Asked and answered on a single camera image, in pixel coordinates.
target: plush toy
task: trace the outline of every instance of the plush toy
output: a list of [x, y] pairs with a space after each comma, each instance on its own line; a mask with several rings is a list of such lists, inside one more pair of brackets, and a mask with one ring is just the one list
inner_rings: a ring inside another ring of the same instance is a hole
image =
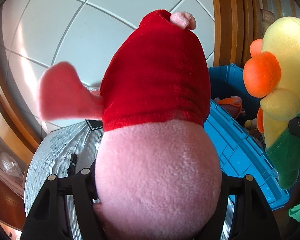
[[289, 133], [300, 117], [300, 19], [274, 22], [263, 40], [254, 41], [252, 58], [243, 69], [247, 91], [260, 101], [258, 130], [264, 132], [266, 154], [279, 172], [279, 185], [290, 188], [300, 168], [300, 138]]
[[102, 119], [97, 216], [109, 239], [193, 239], [215, 212], [221, 168], [203, 129], [210, 79], [186, 12], [154, 11], [113, 56], [100, 93], [61, 62], [39, 82], [43, 120]]
[[234, 119], [237, 119], [240, 114], [245, 114], [245, 110], [242, 109], [242, 99], [240, 97], [232, 96], [222, 100], [215, 98], [213, 101], [222, 106]]

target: pink toy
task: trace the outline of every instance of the pink toy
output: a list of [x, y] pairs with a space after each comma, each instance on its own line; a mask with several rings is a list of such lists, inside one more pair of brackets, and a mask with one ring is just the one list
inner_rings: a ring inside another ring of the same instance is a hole
[[40, 80], [43, 120], [103, 121], [94, 207], [111, 240], [190, 240], [215, 212], [221, 168], [202, 127], [210, 79], [195, 26], [186, 12], [149, 13], [112, 58], [100, 94], [66, 62]]

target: blue plastic crate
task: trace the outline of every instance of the blue plastic crate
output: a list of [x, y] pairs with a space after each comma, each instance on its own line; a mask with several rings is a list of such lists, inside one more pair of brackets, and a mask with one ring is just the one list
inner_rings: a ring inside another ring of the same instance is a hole
[[[240, 96], [247, 115], [250, 114], [251, 119], [257, 116], [259, 100], [247, 93], [241, 68], [230, 65], [210, 68], [209, 71], [212, 98]], [[227, 91], [220, 96], [213, 89], [217, 87], [218, 90], [223, 90], [224, 83], [228, 85]], [[276, 178], [273, 177], [273, 166], [267, 160], [264, 150], [221, 106], [213, 101], [211, 101], [210, 115], [204, 124], [204, 129], [216, 147], [223, 172], [240, 178], [251, 174], [259, 184], [272, 210], [281, 208], [288, 202], [289, 193], [282, 190]]]

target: plastic bag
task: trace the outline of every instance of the plastic bag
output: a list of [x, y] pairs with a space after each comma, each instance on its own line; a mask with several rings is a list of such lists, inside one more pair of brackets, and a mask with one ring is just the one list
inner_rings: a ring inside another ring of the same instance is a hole
[[23, 174], [19, 164], [6, 152], [0, 154], [0, 169], [16, 182], [22, 183]]

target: yellow plush duck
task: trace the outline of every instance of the yellow plush duck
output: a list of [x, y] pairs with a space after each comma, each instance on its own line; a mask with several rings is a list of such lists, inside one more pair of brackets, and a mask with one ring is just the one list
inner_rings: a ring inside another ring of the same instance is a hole
[[252, 58], [243, 69], [250, 95], [262, 98], [258, 129], [266, 154], [279, 172], [279, 185], [290, 188], [300, 168], [300, 138], [289, 133], [289, 121], [300, 118], [300, 19], [283, 17], [250, 46]]

